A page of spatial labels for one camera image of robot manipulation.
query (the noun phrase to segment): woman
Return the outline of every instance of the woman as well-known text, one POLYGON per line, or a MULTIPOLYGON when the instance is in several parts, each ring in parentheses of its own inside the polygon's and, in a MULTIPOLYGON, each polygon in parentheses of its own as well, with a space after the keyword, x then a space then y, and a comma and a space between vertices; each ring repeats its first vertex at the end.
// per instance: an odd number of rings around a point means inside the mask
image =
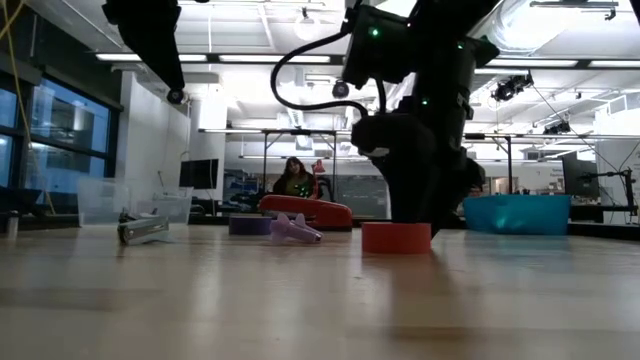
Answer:
POLYGON ((299 196, 309 198, 313 195, 316 180, 304 168, 296 157, 287 159, 284 173, 273 185, 273 193, 277 195, 299 196))

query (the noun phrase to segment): orange cylinder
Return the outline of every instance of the orange cylinder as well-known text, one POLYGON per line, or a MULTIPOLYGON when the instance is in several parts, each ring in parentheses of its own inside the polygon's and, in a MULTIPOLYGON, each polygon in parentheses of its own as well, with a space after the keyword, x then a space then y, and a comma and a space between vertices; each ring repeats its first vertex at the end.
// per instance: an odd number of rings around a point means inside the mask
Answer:
POLYGON ((362 251, 374 254, 426 254, 430 224, 363 223, 362 251))

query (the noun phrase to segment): transparent container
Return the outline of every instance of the transparent container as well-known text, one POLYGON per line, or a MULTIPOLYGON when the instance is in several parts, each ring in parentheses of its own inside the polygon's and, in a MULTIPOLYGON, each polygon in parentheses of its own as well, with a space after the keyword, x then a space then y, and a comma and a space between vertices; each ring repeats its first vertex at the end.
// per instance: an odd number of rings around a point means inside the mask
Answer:
POLYGON ((80 226, 116 225, 123 209, 131 208, 131 189, 115 179, 78 179, 80 226))
POLYGON ((171 224, 188 224, 192 188, 154 187, 138 180, 78 180, 80 226, 116 225, 123 210, 166 216, 171 224))

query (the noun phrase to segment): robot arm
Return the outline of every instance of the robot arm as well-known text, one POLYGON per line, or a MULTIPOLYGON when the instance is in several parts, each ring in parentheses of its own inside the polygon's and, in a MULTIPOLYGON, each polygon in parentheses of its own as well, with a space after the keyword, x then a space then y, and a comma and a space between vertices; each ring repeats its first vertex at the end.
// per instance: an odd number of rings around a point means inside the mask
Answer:
MULTIPOLYGON (((462 136, 465 121, 473 118, 469 96, 474 71, 499 51, 488 41, 466 34, 497 2, 423 0, 408 18, 358 2, 347 10, 341 32, 334 35, 352 35, 342 79, 356 88, 370 78, 381 87, 383 81, 399 83, 416 74, 412 95, 398 109, 386 114, 381 107, 374 116, 361 111, 362 119, 353 126, 351 137, 361 153, 370 154, 387 181, 394 222, 427 222, 437 232, 469 190, 484 181, 484 170, 466 156, 462 136)), ((276 65, 271 77, 276 98, 281 99, 275 84, 282 65, 325 45, 327 39, 294 50, 276 65)))
POLYGON ((182 10, 178 1, 107 0, 102 10, 109 23, 118 26, 124 43, 169 86, 169 102, 184 102, 184 76, 174 37, 182 10))

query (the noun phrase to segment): blue bin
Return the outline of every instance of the blue bin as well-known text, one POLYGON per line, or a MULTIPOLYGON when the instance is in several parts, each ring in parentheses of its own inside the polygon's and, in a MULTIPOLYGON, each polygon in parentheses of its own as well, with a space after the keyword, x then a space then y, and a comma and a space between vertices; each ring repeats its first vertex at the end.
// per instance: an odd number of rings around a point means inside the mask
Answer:
POLYGON ((566 235, 571 197, 498 195, 464 200, 467 226, 494 234, 566 235))

